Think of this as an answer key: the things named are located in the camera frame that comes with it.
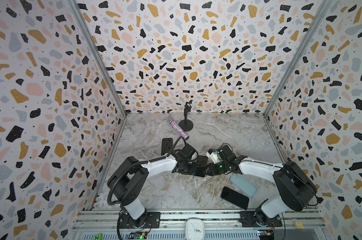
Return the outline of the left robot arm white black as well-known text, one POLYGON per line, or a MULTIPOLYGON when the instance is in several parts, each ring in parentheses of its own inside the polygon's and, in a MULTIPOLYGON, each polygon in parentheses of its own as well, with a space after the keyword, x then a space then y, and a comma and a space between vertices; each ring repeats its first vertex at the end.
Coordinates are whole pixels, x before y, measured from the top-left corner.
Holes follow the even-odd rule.
POLYGON ((107 182, 107 204, 118 205, 133 221, 144 219, 147 210, 138 196, 146 180, 165 172, 193 175, 198 156, 197 150, 186 144, 182 149, 171 147, 168 153, 154 159, 126 158, 107 182))

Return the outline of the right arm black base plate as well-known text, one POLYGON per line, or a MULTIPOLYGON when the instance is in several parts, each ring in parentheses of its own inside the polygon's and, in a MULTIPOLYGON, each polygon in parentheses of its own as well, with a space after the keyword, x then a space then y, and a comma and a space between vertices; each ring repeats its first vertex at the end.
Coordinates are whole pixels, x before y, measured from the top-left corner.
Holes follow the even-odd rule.
POLYGON ((262 211, 240 211, 239 222, 243 228, 258 228, 258 227, 282 227, 283 222, 279 215, 270 219, 262 211))

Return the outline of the light blue phone case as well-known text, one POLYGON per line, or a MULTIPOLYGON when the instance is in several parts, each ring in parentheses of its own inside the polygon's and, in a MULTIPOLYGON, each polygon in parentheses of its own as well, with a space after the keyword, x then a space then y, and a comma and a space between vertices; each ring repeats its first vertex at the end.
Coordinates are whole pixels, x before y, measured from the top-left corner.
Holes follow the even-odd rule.
POLYGON ((244 175, 234 174, 230 177, 230 181, 249 198, 252 198, 258 190, 244 175))

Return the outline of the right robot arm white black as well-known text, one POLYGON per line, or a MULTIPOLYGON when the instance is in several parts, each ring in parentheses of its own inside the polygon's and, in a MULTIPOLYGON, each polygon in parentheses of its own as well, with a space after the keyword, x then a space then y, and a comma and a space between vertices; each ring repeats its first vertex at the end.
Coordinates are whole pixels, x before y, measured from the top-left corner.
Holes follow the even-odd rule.
POLYGON ((206 175, 217 176, 226 173, 250 175, 276 185, 279 194, 264 201, 257 208, 255 217, 259 219, 272 219, 289 210, 300 212, 317 197, 316 186, 295 162, 272 164, 247 156, 237 157, 229 145, 209 149, 206 155, 213 161, 208 164, 206 175))

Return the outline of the black phone case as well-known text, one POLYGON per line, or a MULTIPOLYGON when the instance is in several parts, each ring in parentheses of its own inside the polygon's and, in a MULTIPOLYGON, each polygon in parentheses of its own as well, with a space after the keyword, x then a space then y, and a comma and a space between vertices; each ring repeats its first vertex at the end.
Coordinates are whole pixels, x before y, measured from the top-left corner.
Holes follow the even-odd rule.
POLYGON ((161 143, 161 155, 167 155, 173 146, 172 138, 163 138, 161 143))
POLYGON ((196 161, 196 170, 194 176, 204 178, 207 164, 208 164, 208 157, 198 156, 196 161))

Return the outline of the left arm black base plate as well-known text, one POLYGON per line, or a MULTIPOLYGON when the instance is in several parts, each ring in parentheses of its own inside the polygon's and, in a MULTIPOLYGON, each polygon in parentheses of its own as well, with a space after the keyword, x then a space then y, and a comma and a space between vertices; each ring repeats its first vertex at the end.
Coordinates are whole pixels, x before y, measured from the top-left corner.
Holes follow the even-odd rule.
POLYGON ((160 212, 145 212, 134 220, 129 214, 122 212, 118 224, 121 229, 158 229, 160 217, 160 212))

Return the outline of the black phone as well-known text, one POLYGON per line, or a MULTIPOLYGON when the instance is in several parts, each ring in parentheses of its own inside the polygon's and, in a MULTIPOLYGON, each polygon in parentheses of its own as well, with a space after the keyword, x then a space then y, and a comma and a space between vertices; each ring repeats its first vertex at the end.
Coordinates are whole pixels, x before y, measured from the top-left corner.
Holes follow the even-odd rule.
POLYGON ((236 192, 228 187, 223 187, 221 198, 243 210, 248 209, 250 201, 249 197, 240 194, 239 192, 236 192))

